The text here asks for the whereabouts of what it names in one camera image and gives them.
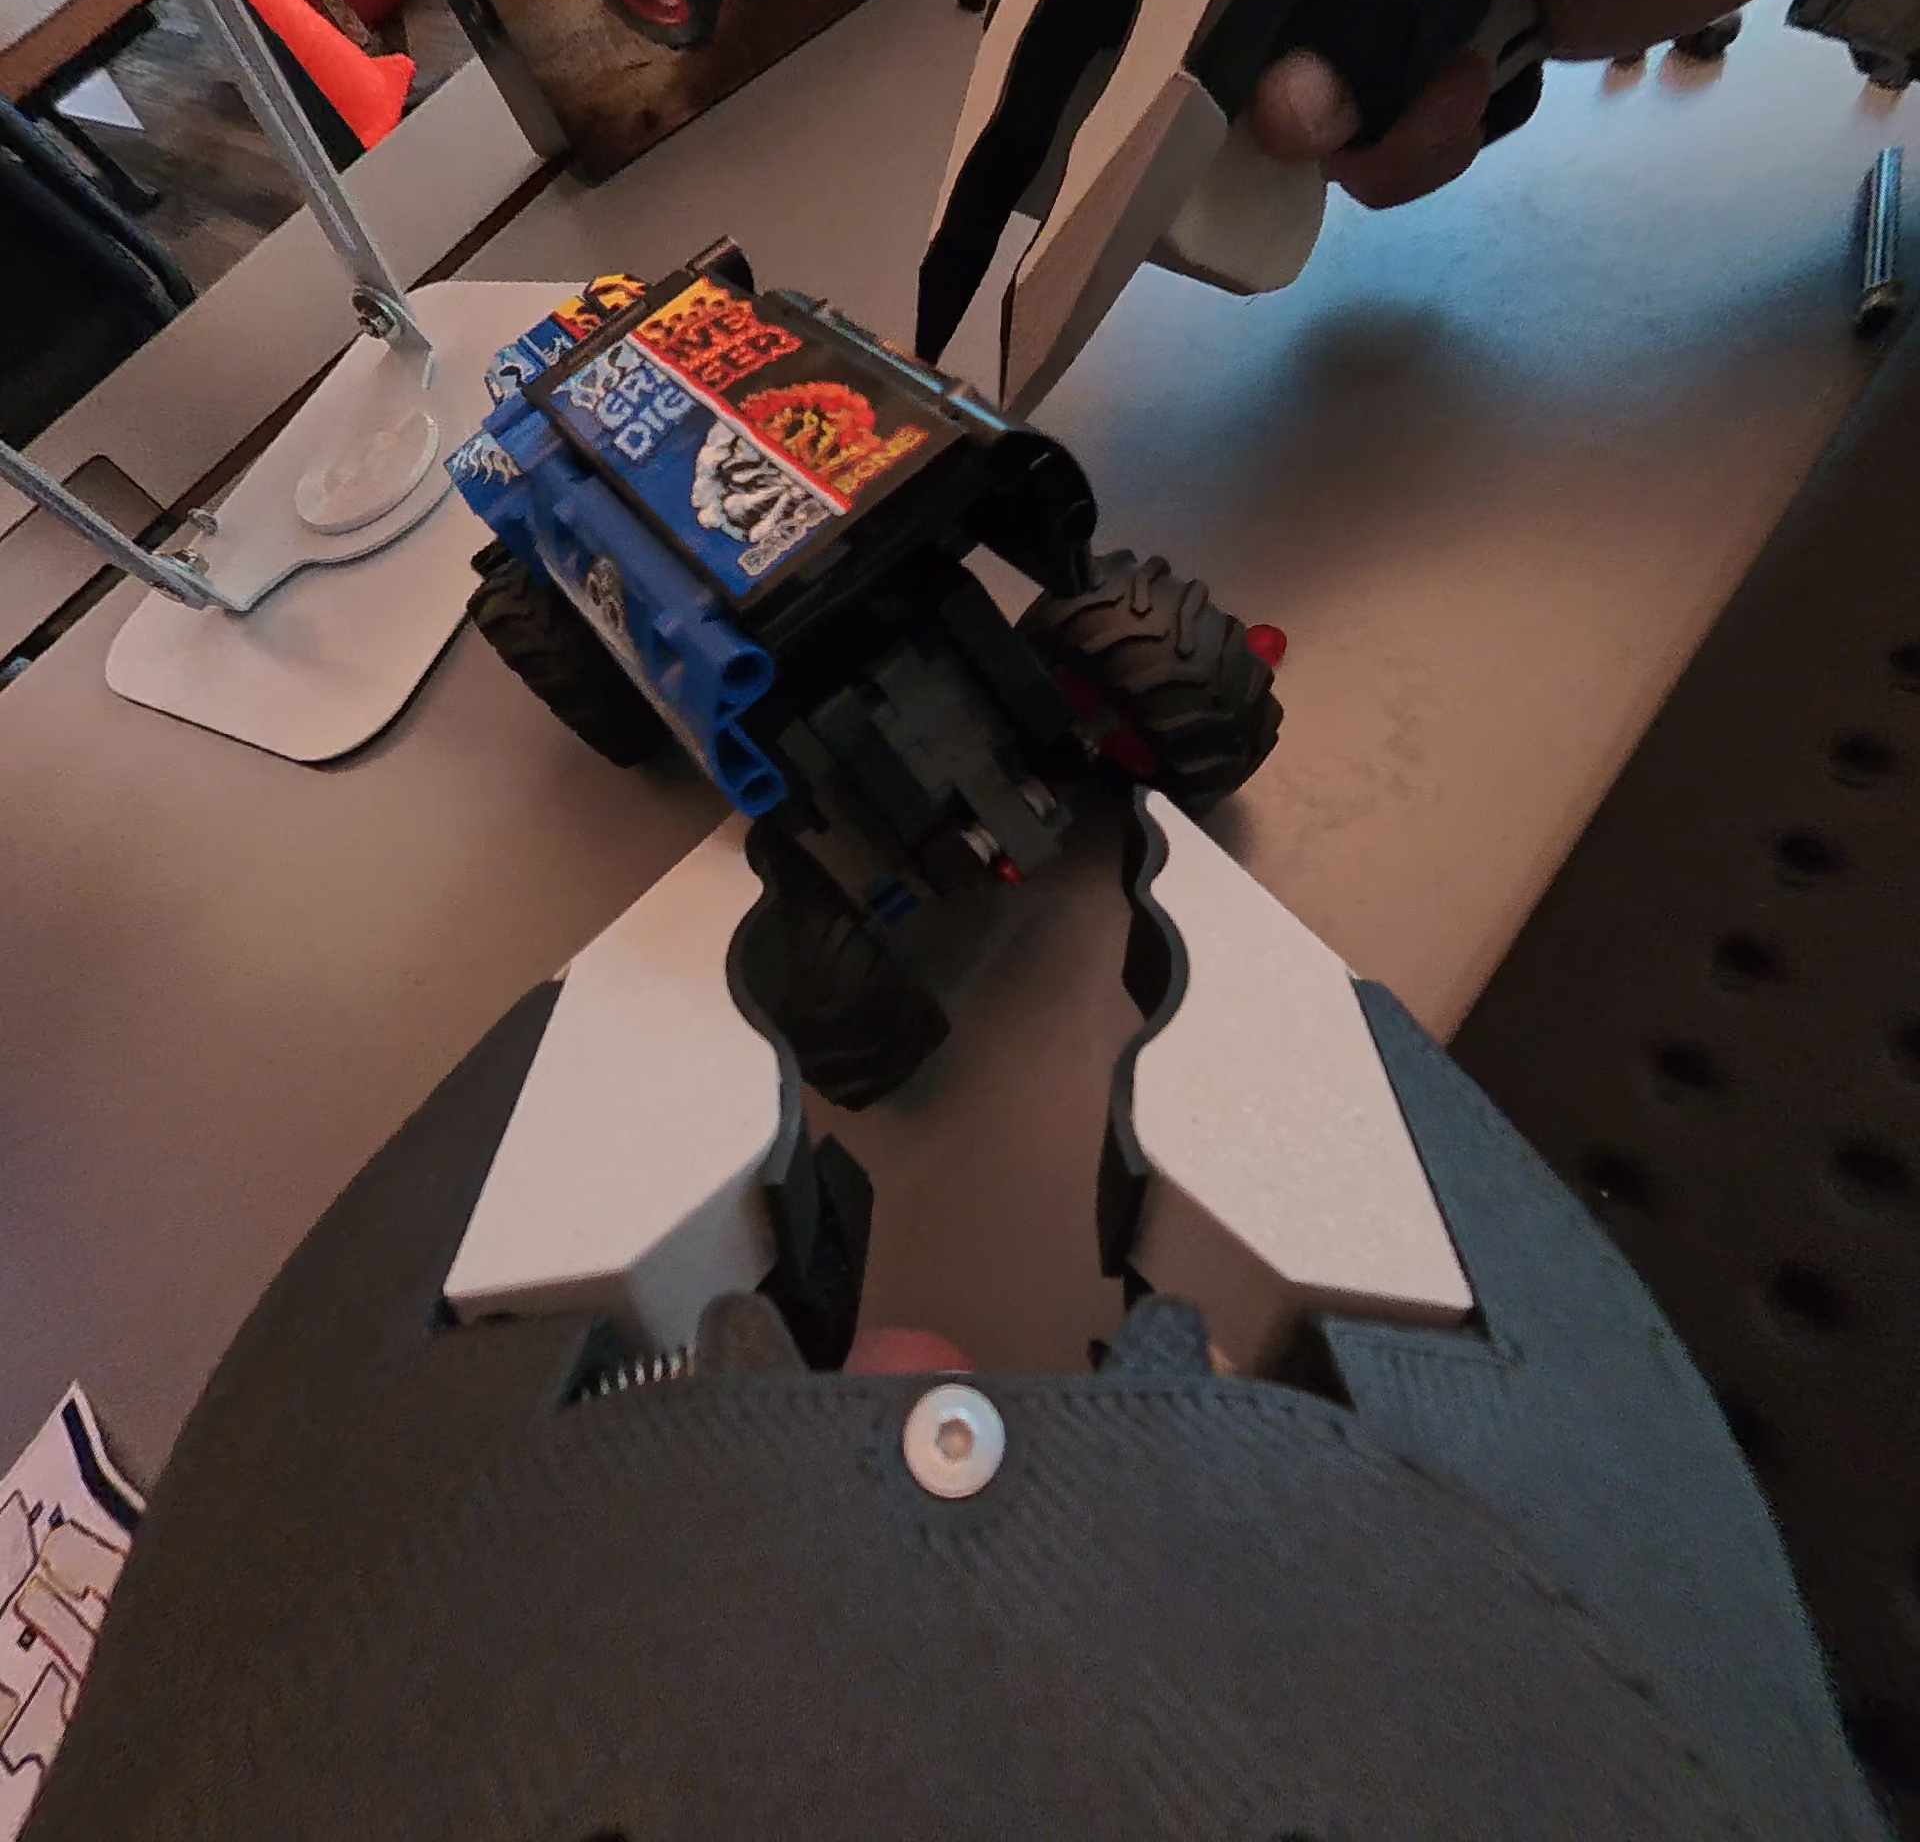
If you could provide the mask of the brick-built monster truck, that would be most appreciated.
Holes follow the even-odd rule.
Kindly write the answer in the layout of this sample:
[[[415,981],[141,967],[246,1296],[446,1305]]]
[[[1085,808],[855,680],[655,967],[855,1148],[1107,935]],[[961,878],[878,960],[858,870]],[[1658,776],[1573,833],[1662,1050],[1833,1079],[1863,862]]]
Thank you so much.
[[[604,274],[500,348],[447,459],[490,532],[474,628],[587,748],[674,740],[771,859],[768,1014],[843,1110],[946,1014],[888,938],[1063,848],[1114,770],[1188,816],[1276,745],[1247,623],[1164,558],[1094,549],[1055,440],[719,241]]]

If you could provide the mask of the orange traffic cone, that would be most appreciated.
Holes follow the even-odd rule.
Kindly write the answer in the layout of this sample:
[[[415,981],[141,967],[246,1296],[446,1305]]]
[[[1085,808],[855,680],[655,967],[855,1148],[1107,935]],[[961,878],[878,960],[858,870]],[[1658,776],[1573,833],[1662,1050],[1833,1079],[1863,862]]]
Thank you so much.
[[[316,107],[305,115],[323,131],[336,167],[377,149],[399,126],[417,79],[408,54],[371,54],[333,18],[310,0],[244,0],[269,36],[269,51],[285,55],[295,84],[310,84],[319,102],[344,134],[339,135]]]

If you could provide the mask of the grey desk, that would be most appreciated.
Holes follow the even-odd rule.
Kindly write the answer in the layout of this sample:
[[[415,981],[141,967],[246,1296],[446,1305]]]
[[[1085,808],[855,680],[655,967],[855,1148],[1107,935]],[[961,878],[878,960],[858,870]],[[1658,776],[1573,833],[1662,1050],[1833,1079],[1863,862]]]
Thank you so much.
[[[1041,412],[1103,545],[1288,635],[1213,830],[1439,1040],[1870,368],[1851,210],[1915,93],[1785,6],[1712,71],[1548,71],[1271,303],[1141,273]],[[717,813],[469,629],[347,763],[216,740],[108,692],[134,604],[4,692],[1,1393],[4,1465],[77,1382],[148,1484],[323,1209]]]

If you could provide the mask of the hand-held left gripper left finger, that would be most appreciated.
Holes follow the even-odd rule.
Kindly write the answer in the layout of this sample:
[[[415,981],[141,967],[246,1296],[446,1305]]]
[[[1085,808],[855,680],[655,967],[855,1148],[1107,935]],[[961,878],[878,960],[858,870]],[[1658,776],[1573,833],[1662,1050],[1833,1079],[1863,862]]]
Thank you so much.
[[[771,899],[750,848],[745,822],[714,832],[561,975],[446,1276],[461,1324],[587,1315],[655,1361],[760,1291],[809,1366],[843,1364],[872,1182],[808,1131],[752,990]]]

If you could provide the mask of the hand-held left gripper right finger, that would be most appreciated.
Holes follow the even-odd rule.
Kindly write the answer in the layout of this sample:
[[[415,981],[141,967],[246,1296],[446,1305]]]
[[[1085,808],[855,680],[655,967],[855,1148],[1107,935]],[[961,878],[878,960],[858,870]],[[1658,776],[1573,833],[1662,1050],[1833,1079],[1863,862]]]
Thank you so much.
[[[1197,1314],[1221,1374],[1311,1317],[1458,1328],[1473,1296],[1349,967],[1156,790],[1135,790],[1094,1241],[1127,1300]]]

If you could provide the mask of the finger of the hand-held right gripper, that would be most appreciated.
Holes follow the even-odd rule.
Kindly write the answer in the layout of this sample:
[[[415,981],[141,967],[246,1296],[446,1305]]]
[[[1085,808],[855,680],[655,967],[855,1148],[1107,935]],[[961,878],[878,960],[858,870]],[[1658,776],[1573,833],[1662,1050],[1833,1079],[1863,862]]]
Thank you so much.
[[[1116,55],[1140,0],[991,0],[918,267],[914,355],[954,339],[1020,198],[1043,175],[1079,84]]]
[[[1286,289],[1304,270],[1325,187],[1275,164],[1239,109],[1187,68],[1233,0],[1137,0],[1085,107],[1043,226],[1003,304],[1000,402],[1039,406],[1144,262],[1214,289]]]

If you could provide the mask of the sticker sheet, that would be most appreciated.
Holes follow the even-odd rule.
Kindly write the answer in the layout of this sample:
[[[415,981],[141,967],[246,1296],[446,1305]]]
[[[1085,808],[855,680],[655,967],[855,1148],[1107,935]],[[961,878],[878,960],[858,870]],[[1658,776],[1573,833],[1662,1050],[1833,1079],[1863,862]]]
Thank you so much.
[[[1,1478],[1,1829],[15,1838],[68,1727],[143,1517],[68,1387]]]

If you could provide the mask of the dark perforated chair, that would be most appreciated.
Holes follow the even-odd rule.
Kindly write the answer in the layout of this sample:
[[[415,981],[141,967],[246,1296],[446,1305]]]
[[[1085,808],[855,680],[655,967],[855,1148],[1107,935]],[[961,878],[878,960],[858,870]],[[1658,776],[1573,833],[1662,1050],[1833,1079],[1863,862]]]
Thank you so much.
[[[1452,1040],[1596,1210],[1918,1813],[1918,345],[1887,351]]]

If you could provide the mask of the monster truck toy box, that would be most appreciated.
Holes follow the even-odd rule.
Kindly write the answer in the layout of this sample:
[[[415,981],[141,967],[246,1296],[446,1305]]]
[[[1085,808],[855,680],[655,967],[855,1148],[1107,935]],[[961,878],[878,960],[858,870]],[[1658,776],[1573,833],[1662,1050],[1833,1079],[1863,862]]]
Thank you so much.
[[[601,182],[868,0],[446,0],[522,135]]]

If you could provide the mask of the white book stand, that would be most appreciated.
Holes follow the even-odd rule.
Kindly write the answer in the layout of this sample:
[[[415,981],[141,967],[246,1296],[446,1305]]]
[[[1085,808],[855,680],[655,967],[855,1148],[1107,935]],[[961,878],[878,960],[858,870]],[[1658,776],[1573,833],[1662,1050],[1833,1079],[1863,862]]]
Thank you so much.
[[[171,554],[141,549],[4,444],[4,484],[79,534],[148,597],[108,647],[125,703],[268,754],[321,765],[390,727],[461,623],[434,589],[461,440],[434,345],[332,167],[244,0],[183,0],[349,278],[359,342]]]

